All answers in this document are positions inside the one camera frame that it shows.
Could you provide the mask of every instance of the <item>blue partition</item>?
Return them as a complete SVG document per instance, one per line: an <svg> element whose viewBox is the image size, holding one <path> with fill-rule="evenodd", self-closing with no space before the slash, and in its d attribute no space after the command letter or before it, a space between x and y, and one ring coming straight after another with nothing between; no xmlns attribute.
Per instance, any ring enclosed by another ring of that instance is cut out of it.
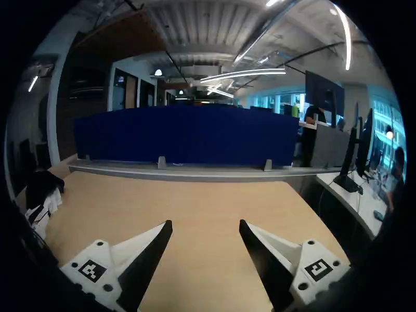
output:
<svg viewBox="0 0 416 312"><path fill-rule="evenodd" d="M298 118L218 106L124 109L78 119L79 158L215 165L291 165Z"/></svg>

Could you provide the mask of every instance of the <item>ceiling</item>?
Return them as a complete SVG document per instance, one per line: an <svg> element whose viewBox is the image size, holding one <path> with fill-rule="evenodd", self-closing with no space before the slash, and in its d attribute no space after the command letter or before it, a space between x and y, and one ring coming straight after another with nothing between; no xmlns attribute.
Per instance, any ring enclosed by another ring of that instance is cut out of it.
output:
<svg viewBox="0 0 416 312"><path fill-rule="evenodd" d="M242 69L268 68L281 65L289 59L336 42L345 41L344 28L339 16L330 13L334 8L328 0L282 0L266 7L267 0L147 0L131 1L133 6L144 5L146 14L156 32L172 55L175 63L189 82L199 85L199 79L209 75ZM233 61L256 30L272 20L291 2L292 8L271 25L262 38L237 65ZM105 25L118 15L131 11L124 0L82 0L73 14L88 16L91 22ZM352 40L366 38L349 20ZM268 56L267 62L259 60ZM153 68L161 68L171 82L183 81L165 52L141 54L135 60L146 60ZM353 65L361 67L370 62L375 71L382 70L374 51L367 45L353 46ZM301 58L291 65L302 71L322 74L321 67L341 70L345 62L345 45L325 49L314 57ZM299 75L287 69L287 75ZM260 81L275 79L262 77ZM232 88L238 90L249 78L240 77ZM229 85L231 80L224 81Z"/></svg>

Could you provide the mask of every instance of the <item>desk surface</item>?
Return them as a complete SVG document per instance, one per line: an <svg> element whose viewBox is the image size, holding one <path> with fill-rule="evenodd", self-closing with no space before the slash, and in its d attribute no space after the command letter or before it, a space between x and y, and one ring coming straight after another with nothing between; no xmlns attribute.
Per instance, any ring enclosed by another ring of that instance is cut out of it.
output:
<svg viewBox="0 0 416 312"><path fill-rule="evenodd" d="M375 199L373 197L371 187L357 172L354 172L354 174L350 173L348 176L355 183L362 186L362 195L358 192L349 193L338 184L332 183L338 175L339 173L324 173L318 174L316 177L354 215L370 238L373 239L377 236L381 227L381 221L374 218L374 210L377 210L384 216L387 210L386 204L380 198Z"/></svg>
<svg viewBox="0 0 416 312"><path fill-rule="evenodd" d="M293 242L315 238L347 257L285 182L190 183L74 172L46 242L63 265L96 239L117 244L171 219L173 234L141 303L144 311L270 311L238 232L247 221Z"/></svg>

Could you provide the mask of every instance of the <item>white column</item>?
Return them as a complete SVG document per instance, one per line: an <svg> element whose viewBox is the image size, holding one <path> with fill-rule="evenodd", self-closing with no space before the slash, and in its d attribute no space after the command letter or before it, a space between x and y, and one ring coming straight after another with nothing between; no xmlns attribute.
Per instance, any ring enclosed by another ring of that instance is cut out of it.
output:
<svg viewBox="0 0 416 312"><path fill-rule="evenodd" d="M280 113L280 95L276 95L275 113Z"/></svg>
<svg viewBox="0 0 416 312"><path fill-rule="evenodd" d="M47 135L49 157L52 166L60 162L58 140L56 135L56 103L58 98L59 81L62 75L63 65L68 55L73 40L77 32L86 26L84 18L65 15L55 26L50 33L37 47L34 56L44 54L57 54L58 60L55 63L55 68L50 80L48 108L47 108Z"/></svg>

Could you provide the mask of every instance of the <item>wooden wall panel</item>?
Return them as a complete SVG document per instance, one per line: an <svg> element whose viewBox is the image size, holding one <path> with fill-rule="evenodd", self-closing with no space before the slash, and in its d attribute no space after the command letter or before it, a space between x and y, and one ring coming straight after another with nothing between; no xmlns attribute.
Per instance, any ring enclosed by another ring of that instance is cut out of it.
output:
<svg viewBox="0 0 416 312"><path fill-rule="evenodd" d="M165 50L146 10L123 15L85 36L73 50L117 61L144 53Z"/></svg>

